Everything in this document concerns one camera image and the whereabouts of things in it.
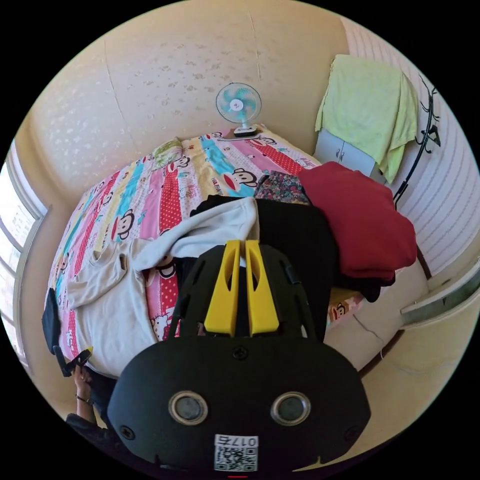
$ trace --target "yellow mount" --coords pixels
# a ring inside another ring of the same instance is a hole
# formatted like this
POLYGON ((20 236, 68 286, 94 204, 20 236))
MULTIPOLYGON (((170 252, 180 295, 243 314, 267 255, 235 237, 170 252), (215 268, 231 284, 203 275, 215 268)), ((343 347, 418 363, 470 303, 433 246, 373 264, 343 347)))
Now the yellow mount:
POLYGON ((276 332, 279 319, 258 240, 226 243, 204 327, 209 333, 235 336, 240 258, 244 247, 250 336, 276 332))

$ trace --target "hand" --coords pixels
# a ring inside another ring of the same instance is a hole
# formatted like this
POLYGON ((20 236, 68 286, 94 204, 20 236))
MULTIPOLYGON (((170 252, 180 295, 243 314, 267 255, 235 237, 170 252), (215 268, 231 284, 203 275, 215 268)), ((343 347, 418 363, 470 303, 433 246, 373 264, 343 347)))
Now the hand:
POLYGON ((88 370, 77 365, 75 367, 73 379, 75 380, 76 394, 79 397, 88 400, 90 398, 90 394, 92 393, 92 387, 89 385, 89 383, 92 381, 92 377, 90 377, 88 370))

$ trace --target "bed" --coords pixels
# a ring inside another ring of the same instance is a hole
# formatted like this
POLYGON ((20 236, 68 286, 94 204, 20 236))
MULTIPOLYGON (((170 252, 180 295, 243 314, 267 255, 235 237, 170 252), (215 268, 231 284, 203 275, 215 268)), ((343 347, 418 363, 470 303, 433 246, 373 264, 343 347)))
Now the bed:
MULTIPOLYGON (((187 140, 173 138, 94 185, 82 196, 58 246, 49 276, 61 319, 59 345, 72 360, 80 352, 76 314, 69 309, 66 286, 93 250, 106 241, 155 239, 189 217, 208 195, 252 196, 258 180, 270 171, 292 175, 319 165, 283 138, 258 125, 255 139, 227 141, 230 130, 187 140)), ((173 259, 144 272, 151 327, 165 340, 172 321, 178 287, 173 259)), ((333 298, 328 328, 347 319, 363 304, 361 295, 333 298)), ((101 349, 102 345, 93 345, 101 349)))

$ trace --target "black metal hook rack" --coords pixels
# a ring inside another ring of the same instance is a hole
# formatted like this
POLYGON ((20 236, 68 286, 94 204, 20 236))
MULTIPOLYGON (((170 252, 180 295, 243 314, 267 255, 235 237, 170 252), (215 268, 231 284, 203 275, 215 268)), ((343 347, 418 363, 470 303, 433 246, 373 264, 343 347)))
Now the black metal hook rack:
POLYGON ((432 151, 427 149, 427 143, 429 140, 432 140, 435 142, 439 147, 441 146, 440 142, 440 136, 439 136, 439 129, 437 128, 437 125, 432 125, 432 120, 435 120, 438 122, 440 120, 440 117, 434 114, 434 95, 437 93, 437 89, 434 87, 432 91, 428 88, 427 84, 424 82, 424 79, 422 78, 421 75, 420 80, 425 85, 425 88, 428 92, 428 107, 426 107, 421 101, 420 105, 423 109, 424 112, 428 113, 428 119, 426 122, 426 128, 425 130, 422 130, 421 133, 423 135, 423 138, 421 141, 415 137, 415 141, 420 145, 420 149, 418 150, 418 153, 416 155, 415 161, 413 162, 413 165, 410 168, 410 171, 408 172, 408 175, 406 176, 405 180, 401 183, 400 188, 396 191, 395 195, 393 196, 393 201, 395 202, 395 209, 397 209, 397 203, 399 202, 400 198, 402 198, 402 195, 405 193, 405 190, 409 186, 409 180, 410 177, 412 176, 413 172, 415 171, 415 168, 417 168, 417 164, 419 163, 420 157, 422 156, 422 153, 425 151, 428 154, 431 154, 432 151))

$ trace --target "qr code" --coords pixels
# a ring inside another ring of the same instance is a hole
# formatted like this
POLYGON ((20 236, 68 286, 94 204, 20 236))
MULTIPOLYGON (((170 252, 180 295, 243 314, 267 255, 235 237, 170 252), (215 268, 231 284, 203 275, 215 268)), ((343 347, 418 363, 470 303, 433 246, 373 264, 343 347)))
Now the qr code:
POLYGON ((217 471, 256 472, 258 437, 217 435, 215 439, 215 466, 217 471))
POLYGON ((257 449, 217 446, 215 470, 227 472, 254 472, 257 470, 257 449))

